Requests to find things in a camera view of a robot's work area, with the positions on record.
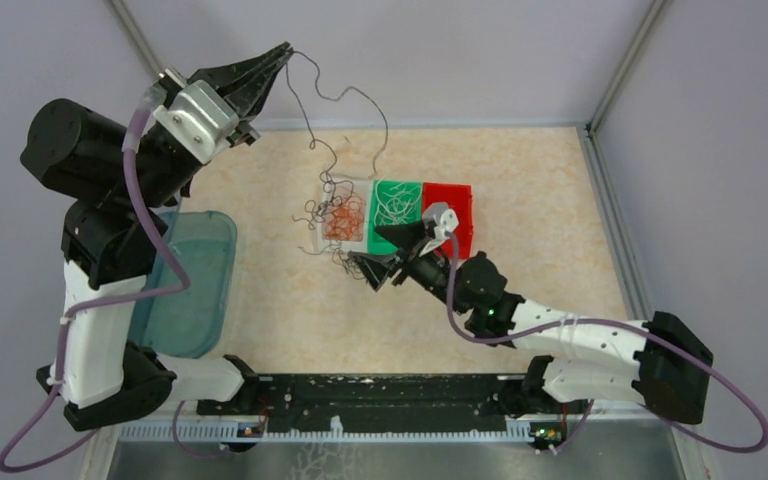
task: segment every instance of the transparent blue container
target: transparent blue container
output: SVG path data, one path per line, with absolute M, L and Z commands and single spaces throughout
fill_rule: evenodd
M 158 353 L 198 358 L 219 341 L 231 272 L 236 256 L 237 227 L 220 212 L 166 212 L 164 238 L 192 280 L 181 293 L 137 302 L 128 339 Z M 178 277 L 157 258 L 146 288 L 174 285 Z

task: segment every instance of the gray wall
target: gray wall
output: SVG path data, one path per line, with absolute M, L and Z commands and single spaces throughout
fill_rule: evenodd
M 0 1 L 0 448 L 43 400 L 33 373 L 52 360 L 63 306 L 59 245 L 69 200 L 19 164 L 28 125 L 58 97 L 127 121 L 148 79 L 102 2 L 37 3 Z M 58 406 L 12 461 L 75 437 Z M 81 457 L 21 478 L 75 478 Z
M 599 136 L 655 306 L 768 415 L 768 2 L 675 2 Z M 758 437 L 719 386 L 707 431 Z M 768 450 L 717 456 L 768 478 Z
M 162 60 L 184 74 L 288 40 L 320 62 L 322 87 L 354 83 L 397 125 L 590 119 L 650 0 L 127 0 Z M 314 119 L 378 125 L 362 99 L 315 102 Z M 261 125 L 298 126 L 283 80 Z

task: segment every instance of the cable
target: cable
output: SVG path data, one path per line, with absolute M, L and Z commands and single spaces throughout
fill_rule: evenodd
M 143 200 L 142 192 L 140 192 L 137 176 L 136 150 L 139 146 L 139 141 L 142 137 L 143 130 L 145 130 L 146 123 L 148 123 L 148 118 L 151 116 L 151 111 L 157 105 L 158 101 L 159 100 L 156 91 L 152 91 L 151 89 L 147 91 L 141 99 L 140 105 L 134 111 L 134 115 L 131 117 L 131 121 L 128 124 L 128 130 L 125 133 L 125 138 L 122 143 L 125 184 L 128 189 L 128 196 L 131 199 L 131 204 L 134 207 L 134 212 L 137 214 L 137 219 L 139 220 L 143 230 L 145 230 L 146 236 L 151 241 L 154 248 L 157 249 L 157 253 L 168 264 L 169 268 L 175 272 L 175 275 L 178 276 L 181 284 L 153 288 L 151 290 L 145 290 L 127 295 L 103 297 L 86 302 L 80 302 L 72 305 L 69 307 L 69 309 L 66 310 L 66 312 L 63 314 L 63 318 L 67 321 L 61 324 L 57 335 L 57 353 L 54 357 L 54 377 L 51 380 L 51 390 L 49 391 L 48 396 L 46 397 L 45 401 L 43 401 L 42 405 L 40 405 L 37 411 L 31 416 L 30 420 L 28 420 L 28 422 L 25 423 L 25 425 L 23 425 L 15 435 L 13 435 L 13 437 L 1 450 L 0 471 L 3 473 L 26 472 L 28 470 L 39 468 L 43 465 L 48 465 L 49 463 L 59 460 L 60 458 L 63 458 L 66 455 L 72 453 L 81 445 L 89 441 L 89 439 L 98 432 L 98 430 L 93 430 L 92 432 L 78 439 L 78 441 L 72 445 L 41 460 L 17 466 L 7 465 L 6 463 L 7 456 L 10 455 L 10 452 L 13 451 L 16 445 L 18 445 L 19 442 L 22 441 L 22 439 L 25 437 L 25 435 L 27 435 L 28 432 L 30 432 L 31 429 L 40 421 L 40 419 L 43 417 L 43 415 L 45 415 L 48 409 L 51 408 L 51 405 L 60 394 L 63 384 L 63 373 L 65 370 L 66 346 L 69 336 L 69 326 L 78 313 L 89 310 L 91 308 L 116 305 L 119 303 L 133 302 L 146 298 L 178 293 L 190 287 L 190 277 L 187 275 L 184 267 L 178 262 L 178 260 L 175 258 L 175 255 L 163 241 L 163 236 L 160 234 L 160 232 L 158 232 L 157 227 L 151 220 L 151 214 L 149 213 L 145 201 Z
M 734 394 L 735 397 L 737 397 L 738 400 L 740 400 L 746 408 L 749 409 L 750 412 L 752 412 L 752 415 L 755 416 L 755 418 L 758 420 L 758 423 L 761 425 L 761 439 L 758 440 L 757 443 L 754 445 L 750 445 L 747 447 L 738 447 L 734 445 L 726 445 L 724 443 L 717 442 L 715 440 L 711 440 L 707 437 L 703 437 L 699 435 L 696 432 L 691 431 L 687 427 L 684 427 L 683 425 L 679 425 L 671 420 L 664 419 L 662 417 L 662 420 L 664 420 L 668 425 L 675 428 L 681 433 L 684 433 L 685 435 L 690 436 L 694 440 L 697 440 L 699 442 L 704 443 L 705 445 L 714 447 L 719 450 L 723 450 L 730 453 L 754 453 L 758 452 L 760 450 L 763 450 L 768 445 L 768 420 L 764 416 L 764 413 L 761 412 L 761 409 L 756 405 L 742 390 L 737 388 L 729 379 L 727 379 L 723 374 L 718 372 L 717 370 L 714 370 L 708 365 L 705 365 L 698 359 L 696 359 L 694 356 L 690 355 L 689 353 L 685 352 L 681 348 L 673 345 L 672 343 L 662 339 L 661 337 L 650 333 L 646 330 L 633 327 L 631 325 L 628 325 L 624 322 L 619 322 L 616 320 L 608 320 L 604 318 L 578 318 L 578 319 L 565 319 L 565 320 L 557 320 L 554 322 L 548 322 L 544 323 L 542 325 L 538 325 L 536 327 L 532 327 L 526 330 L 523 330 L 521 332 L 514 333 L 512 335 L 505 335 L 503 337 L 497 337 L 497 338 L 475 338 L 473 336 L 470 336 L 468 333 L 463 331 L 461 327 L 457 324 L 455 321 L 455 312 L 454 312 L 454 291 L 455 291 L 455 278 L 457 274 L 458 269 L 458 255 L 460 253 L 460 245 L 458 244 L 458 237 L 454 233 L 447 233 L 446 234 L 449 237 L 449 240 L 452 241 L 452 258 L 450 259 L 450 267 L 449 267 L 449 280 L 448 280 L 448 286 L 446 289 L 446 314 L 449 317 L 449 324 L 451 325 L 452 329 L 457 333 L 461 338 L 464 340 L 467 340 L 472 343 L 480 343 L 483 345 L 495 345 L 499 343 L 505 343 L 509 342 L 511 340 L 515 340 L 518 338 L 526 337 L 528 335 L 533 335 L 535 333 L 541 333 L 544 330 L 549 330 L 552 328 L 557 328 L 562 325 L 602 325 L 606 327 L 612 327 L 612 328 L 619 328 L 621 330 L 626 330 L 632 333 L 636 333 L 642 337 L 644 337 L 646 340 L 651 340 L 658 345 L 666 348 L 670 352 L 674 353 L 675 355 L 678 355 L 691 365 L 695 366 L 696 368 L 702 370 L 703 372 L 710 375 L 712 378 L 720 382 L 724 387 L 728 389 L 732 394 Z
M 263 410 L 260 411 L 260 416 L 262 416 L 263 419 L 258 422 L 258 430 L 263 434 L 266 429 L 266 422 L 269 420 L 269 404 L 266 402 L 266 397 L 261 396 L 258 397 L 257 400 L 263 404 Z
M 400 182 L 389 187 L 386 193 L 381 193 L 382 185 L 375 187 L 375 225 L 402 225 L 414 220 L 412 215 L 417 213 L 422 186 L 418 183 Z
M 378 158 L 386 150 L 387 143 L 390 138 L 390 126 L 389 122 L 387 121 L 387 116 L 384 115 L 384 111 L 381 110 L 381 107 L 378 106 L 378 103 L 376 103 L 375 100 L 373 100 L 369 95 L 353 85 L 347 86 L 345 89 L 343 89 L 340 95 L 336 97 L 329 97 L 324 95 L 319 88 L 319 79 L 322 74 L 322 70 L 320 69 L 319 64 L 303 52 L 295 51 L 293 54 L 300 55 L 305 60 L 310 62 L 314 68 L 316 68 L 316 78 L 314 79 L 313 83 L 314 89 L 316 90 L 316 94 L 319 96 L 319 98 L 331 102 L 339 102 L 343 99 L 346 93 L 354 91 L 369 100 L 370 103 L 375 106 L 376 110 L 378 110 L 378 113 L 381 114 L 381 118 L 384 120 L 384 143 L 372 157 L 373 173 L 370 178 L 376 176 L 378 174 Z M 289 63 L 284 67 L 284 76 L 286 79 L 287 88 L 290 90 L 290 93 L 293 95 L 293 97 L 296 99 L 296 103 L 299 105 L 299 110 L 301 110 L 302 118 L 305 122 L 305 128 L 310 135 L 310 143 L 308 144 L 308 148 L 310 150 L 315 150 L 317 144 L 323 145 L 331 152 L 331 156 L 333 158 L 331 164 L 328 165 L 328 167 L 319 174 L 319 180 L 322 182 L 321 188 L 325 199 L 321 201 L 317 201 L 316 199 L 308 200 L 304 205 L 304 211 L 308 216 L 292 217 L 294 222 L 307 223 L 309 230 L 316 230 L 317 225 L 324 225 L 325 228 L 323 228 L 323 240 L 327 241 L 328 243 L 319 252 L 309 252 L 305 250 L 304 247 L 298 248 L 308 255 L 322 255 L 324 253 L 331 253 L 332 262 L 341 266 L 346 274 L 351 275 L 352 278 L 356 280 L 363 280 L 365 277 L 360 271 L 360 267 L 356 262 L 349 258 L 348 253 L 343 250 L 342 242 L 360 241 L 363 239 L 363 235 L 366 234 L 366 232 L 362 230 L 363 223 L 366 220 L 363 218 L 363 214 L 365 213 L 365 206 L 361 207 L 356 200 L 366 202 L 371 199 L 363 199 L 360 197 L 360 195 L 355 192 L 354 182 L 351 180 L 336 181 L 334 179 L 331 171 L 337 165 L 337 153 L 334 151 L 331 145 L 328 144 L 328 142 L 316 137 L 316 134 L 313 131 L 313 127 L 310 124 L 310 118 L 308 117 L 307 110 L 302 103 L 302 99 L 296 89 L 293 88 L 292 82 L 290 82 Z M 342 188 L 344 190 L 348 190 L 347 194 L 338 193 L 341 185 L 343 186 Z
M 584 408 L 584 413 L 581 414 L 581 419 L 578 421 L 578 423 L 575 424 L 575 427 L 573 427 L 572 432 L 570 432 L 569 436 L 564 440 L 564 443 L 558 445 L 554 448 L 553 452 L 555 455 L 561 453 L 564 451 L 567 446 L 572 445 L 572 441 L 575 440 L 577 436 L 581 434 L 581 431 L 583 430 L 582 427 L 584 427 L 584 422 L 587 420 L 587 417 L 590 416 L 590 413 L 593 411 L 593 400 L 590 400 L 587 402 L 587 407 Z
M 373 174 L 373 176 L 378 175 L 378 168 L 376 166 L 376 164 L 378 162 L 378 157 L 380 157 L 381 154 L 384 153 L 384 150 L 387 149 L 387 142 L 390 140 L 390 124 L 387 122 L 387 116 L 384 115 L 384 111 L 381 110 L 381 107 L 378 106 L 378 103 L 375 100 L 373 100 L 372 97 L 370 97 L 363 90 L 355 87 L 354 85 L 347 86 L 336 97 L 329 97 L 329 96 L 323 94 L 322 91 L 319 89 L 319 78 L 322 76 L 322 69 L 319 68 L 319 64 L 316 63 L 316 61 L 314 61 L 312 58 L 310 58 L 304 52 L 300 52 L 298 50 L 295 50 L 293 52 L 293 55 L 300 55 L 305 60 L 310 62 L 313 65 L 314 68 L 316 68 L 316 77 L 313 80 L 313 88 L 314 88 L 314 90 L 316 90 L 316 94 L 319 95 L 319 98 L 321 98 L 323 100 L 328 100 L 329 102 L 335 102 L 336 103 L 336 102 L 339 102 L 340 100 L 342 100 L 343 97 L 347 93 L 349 93 L 350 91 L 354 91 L 354 92 L 358 93 L 360 96 L 362 96 L 363 98 L 369 100 L 369 103 L 371 103 L 375 107 L 375 109 L 378 110 L 378 113 L 381 115 L 381 119 L 384 120 L 384 143 L 381 145 L 381 148 L 379 148 L 378 151 L 375 152 L 375 155 L 372 156 L 372 172 L 373 172 L 372 174 Z M 285 67 L 285 68 L 288 70 L 288 72 L 287 72 L 287 86 L 289 87 L 290 86 L 289 68 L 287 68 L 287 67 Z M 295 91 L 293 91 L 292 87 L 290 87 L 290 90 L 293 92 L 293 95 L 295 95 L 296 100 L 299 101 L 299 106 L 301 106 L 301 100 L 299 100 L 299 96 L 296 94 Z M 310 122 L 307 121 L 307 115 L 305 115 L 305 123 L 307 124 L 307 129 L 310 132 L 310 135 L 313 136 L 313 130 L 311 130 L 311 128 L 310 128 Z
M 181 442 L 181 438 L 178 437 L 178 417 L 181 416 L 181 410 L 184 409 L 184 403 L 186 402 L 179 403 L 178 408 L 175 409 L 175 414 L 172 415 L 172 439 L 175 440 L 175 445 L 178 445 L 178 448 L 180 448 L 181 451 L 185 454 L 193 458 L 198 458 L 199 460 L 215 460 L 227 455 L 229 451 L 222 449 L 221 446 L 218 453 L 198 453 L 190 450 L 186 445 L 183 444 L 183 442 Z

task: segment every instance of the metal frame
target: metal frame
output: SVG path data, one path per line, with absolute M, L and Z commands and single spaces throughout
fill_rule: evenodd
M 154 77 L 162 71 L 162 61 L 143 35 L 125 1 L 105 0 L 105 4 L 110 7 L 147 73 Z M 599 132 L 613 105 L 622 95 L 623 88 L 633 74 L 646 46 L 651 41 L 653 32 L 663 20 L 664 13 L 671 4 L 672 0 L 652 1 L 613 79 L 599 101 L 593 118 L 585 125 L 576 126 L 599 214 L 605 228 L 608 246 L 611 250 L 617 280 L 620 284 L 627 313 L 631 318 L 648 318 L 652 315 L 653 308 L 651 297 L 646 289 L 642 272 L 634 254 L 631 239 L 625 228 L 609 168 L 599 143 Z M 612 413 L 610 418 L 613 418 L 614 408 L 605 405 L 603 411 L 608 410 Z M 617 414 L 616 419 L 640 418 L 641 414 L 645 415 L 645 411 L 640 408 L 631 410 L 619 408 L 615 413 Z M 106 478 L 116 439 L 120 432 L 121 427 L 106 428 L 93 439 L 87 448 L 80 478 L 85 480 Z M 675 431 L 673 439 L 687 478 L 707 478 L 708 480 L 720 478 L 710 448 Z

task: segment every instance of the beige table surface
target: beige table surface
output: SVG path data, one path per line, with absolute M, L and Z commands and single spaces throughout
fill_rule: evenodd
M 324 131 L 335 173 L 371 174 L 383 131 Z M 445 308 L 410 280 L 373 292 L 327 256 L 308 256 L 294 223 L 330 161 L 307 132 L 267 132 L 214 160 L 185 211 L 218 210 L 239 229 L 221 339 L 261 373 L 522 372 L 531 355 L 457 337 Z M 608 246 L 573 128 L 390 132 L 378 178 L 468 183 L 473 253 L 484 250 L 507 290 L 556 308 L 625 318 Z

